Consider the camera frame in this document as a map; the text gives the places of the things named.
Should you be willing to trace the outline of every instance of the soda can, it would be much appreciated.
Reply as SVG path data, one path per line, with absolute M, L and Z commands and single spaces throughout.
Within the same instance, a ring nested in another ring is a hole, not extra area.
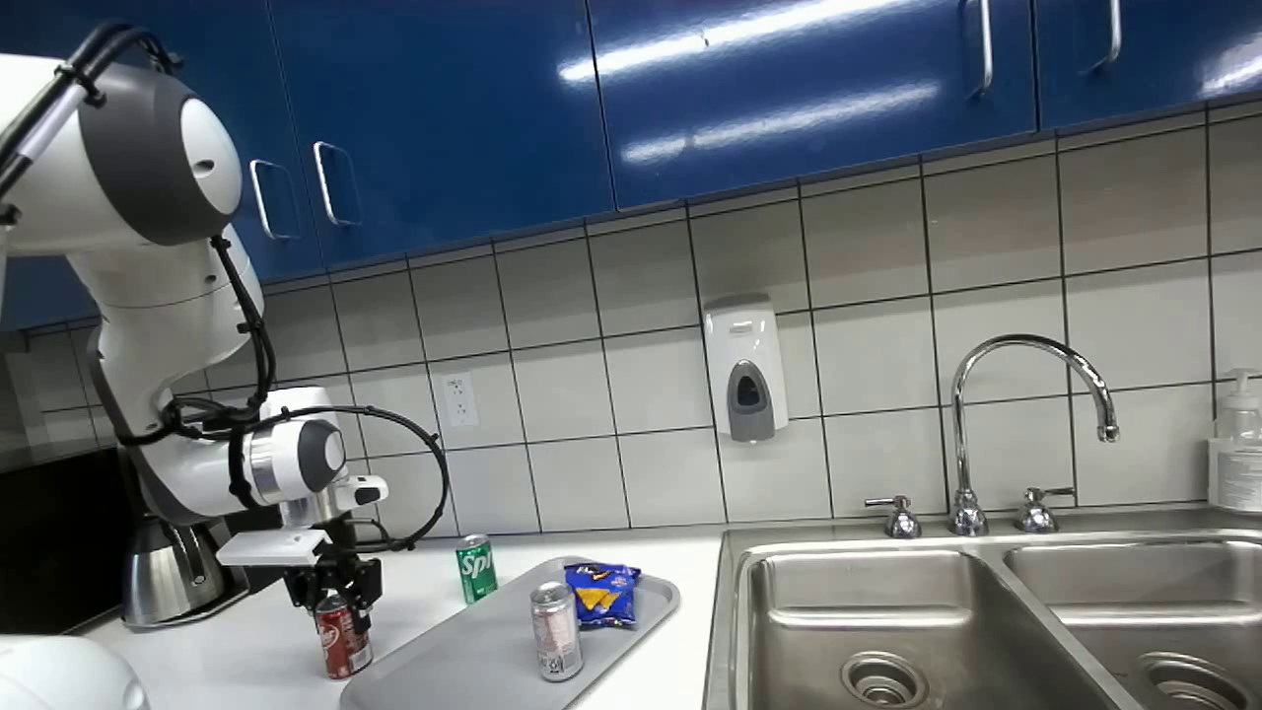
M 456 567 L 462 567 L 467 605 L 476 605 L 476 598 L 484 598 L 489 592 L 500 586 L 484 534 L 471 534 L 471 538 L 456 543 Z
M 530 594 L 530 620 L 538 630 L 538 663 L 545 684 L 567 684 L 584 672 L 575 592 L 563 581 L 545 581 Z
M 350 605 L 326 586 L 311 606 L 326 680 L 350 680 L 371 666 L 371 634 L 354 630 Z

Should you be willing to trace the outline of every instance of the cabinet handle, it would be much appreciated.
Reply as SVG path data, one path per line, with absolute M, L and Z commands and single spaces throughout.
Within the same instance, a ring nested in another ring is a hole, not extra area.
M 311 158 L 317 158 L 322 216 L 326 216 L 333 225 L 339 225 L 339 229 L 361 225 L 354 214 L 347 214 L 347 209 L 336 206 L 333 164 L 326 164 L 333 158 L 339 158 L 339 160 L 350 164 L 350 154 L 339 148 L 339 147 L 333 147 L 333 142 L 311 142 Z
M 265 160 L 265 158 L 254 158 L 254 160 L 249 160 L 254 206 L 259 209 L 265 235 L 267 235 L 267 239 L 290 239 L 290 231 L 276 229 L 274 201 L 267 201 L 267 189 L 265 189 L 265 171 L 274 171 L 274 173 L 286 179 L 286 164 Z
M 1091 64 L 1091 72 L 1106 72 L 1122 60 L 1123 34 L 1122 34 L 1122 0 L 1109 0 L 1109 56 Z
M 980 0 L 980 24 L 982 24 L 982 81 L 976 93 L 988 93 L 993 87 L 993 29 L 992 29 L 992 0 Z

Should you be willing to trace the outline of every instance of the stainless steel sink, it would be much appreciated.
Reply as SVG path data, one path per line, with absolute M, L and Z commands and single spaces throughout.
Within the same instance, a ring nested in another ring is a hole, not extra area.
M 1022 598 L 968 551 L 751 559 L 751 707 L 1109 707 Z
M 1262 534 L 1226 511 L 1053 538 L 730 534 L 705 710 L 1262 710 Z
M 1006 559 L 1145 707 L 1260 710 L 1260 540 L 1039 543 Z

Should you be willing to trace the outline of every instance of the metal tray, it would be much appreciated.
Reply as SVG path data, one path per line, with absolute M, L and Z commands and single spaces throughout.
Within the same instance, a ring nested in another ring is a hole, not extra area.
M 396 653 L 380 657 L 347 684 L 339 710 L 571 707 L 589 686 L 596 686 L 600 673 L 606 673 L 677 606 L 677 586 L 642 573 L 635 592 L 635 630 L 584 630 L 584 672 L 567 684 L 545 684 L 538 672 L 530 592 L 545 581 L 563 581 L 563 564 L 580 559 L 584 555 L 545 559 L 489 598 L 401 644 Z

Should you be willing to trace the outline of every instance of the white countertop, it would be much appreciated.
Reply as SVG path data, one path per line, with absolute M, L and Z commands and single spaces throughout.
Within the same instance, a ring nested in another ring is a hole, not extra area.
M 677 538 L 534 538 L 493 540 L 500 584 L 554 555 L 639 564 L 677 584 L 677 610 L 606 672 L 575 710 L 698 710 L 705 690 L 709 606 L 718 534 Z M 376 605 L 380 657 L 462 610 L 451 543 L 382 555 L 382 598 Z M 155 710 L 336 710 L 342 684 L 318 666 L 307 610 L 293 606 L 286 584 L 194 626 L 134 634 L 120 620 L 92 630 L 141 680 Z

